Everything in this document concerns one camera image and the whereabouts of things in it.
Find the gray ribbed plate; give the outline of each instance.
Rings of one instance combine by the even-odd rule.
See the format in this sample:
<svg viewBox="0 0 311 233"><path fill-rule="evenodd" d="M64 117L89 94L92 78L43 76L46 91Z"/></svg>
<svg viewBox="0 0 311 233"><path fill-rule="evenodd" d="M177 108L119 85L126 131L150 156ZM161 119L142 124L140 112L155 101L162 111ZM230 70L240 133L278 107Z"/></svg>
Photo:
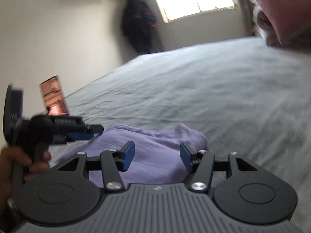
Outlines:
<svg viewBox="0 0 311 233"><path fill-rule="evenodd" d="M79 223L42 227L25 223L17 233L299 233L290 222L252 226L234 221L205 194L187 190L183 183L136 185L110 194L99 209Z"/></svg>

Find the bed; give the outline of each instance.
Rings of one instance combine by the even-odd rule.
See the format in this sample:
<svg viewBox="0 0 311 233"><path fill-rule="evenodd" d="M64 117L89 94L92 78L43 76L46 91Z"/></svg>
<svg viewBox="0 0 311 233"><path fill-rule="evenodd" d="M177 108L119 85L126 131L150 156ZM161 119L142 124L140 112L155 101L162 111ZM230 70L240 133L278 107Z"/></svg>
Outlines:
<svg viewBox="0 0 311 233"><path fill-rule="evenodd" d="M310 232L310 78L311 49L248 37L139 56L66 103L71 115L105 127L201 131L216 155L240 152L291 184L299 199L292 221ZM72 146L51 147L54 160Z"/></svg>

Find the pink pillow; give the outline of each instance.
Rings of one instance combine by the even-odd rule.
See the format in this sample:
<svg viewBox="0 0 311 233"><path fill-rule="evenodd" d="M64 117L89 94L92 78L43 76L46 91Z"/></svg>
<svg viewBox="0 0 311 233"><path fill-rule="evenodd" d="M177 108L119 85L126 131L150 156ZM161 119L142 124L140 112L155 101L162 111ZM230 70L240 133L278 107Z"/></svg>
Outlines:
<svg viewBox="0 0 311 233"><path fill-rule="evenodd" d="M256 0L270 20L277 38L287 45L311 27L311 0Z"/></svg>

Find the hanging jacket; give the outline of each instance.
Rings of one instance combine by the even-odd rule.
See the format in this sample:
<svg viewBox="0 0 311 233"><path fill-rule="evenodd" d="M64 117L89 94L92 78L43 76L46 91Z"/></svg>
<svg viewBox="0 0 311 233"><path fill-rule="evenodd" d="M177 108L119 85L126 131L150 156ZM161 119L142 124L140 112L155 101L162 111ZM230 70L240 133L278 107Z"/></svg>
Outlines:
<svg viewBox="0 0 311 233"><path fill-rule="evenodd" d="M127 0L122 18L122 31L138 54L150 53L151 30L157 25L156 17L145 2Z"/></svg>

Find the lavender blanket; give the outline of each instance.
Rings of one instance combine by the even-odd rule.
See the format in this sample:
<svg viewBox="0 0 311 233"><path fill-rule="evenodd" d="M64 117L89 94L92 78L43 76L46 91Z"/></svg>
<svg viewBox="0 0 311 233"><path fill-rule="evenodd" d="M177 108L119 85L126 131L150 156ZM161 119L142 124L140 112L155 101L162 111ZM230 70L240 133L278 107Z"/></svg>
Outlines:
<svg viewBox="0 0 311 233"><path fill-rule="evenodd" d="M129 183L168 184L182 182L187 175L179 156L179 145L186 142L195 150L207 148L206 137L196 130L180 124L167 130L142 130L116 124L86 144L79 145L57 161L84 151L88 156L98 156L108 149L120 149L128 140L135 143L135 156L127 172L120 172L125 185ZM100 171L90 172L89 179L102 187Z"/></svg>

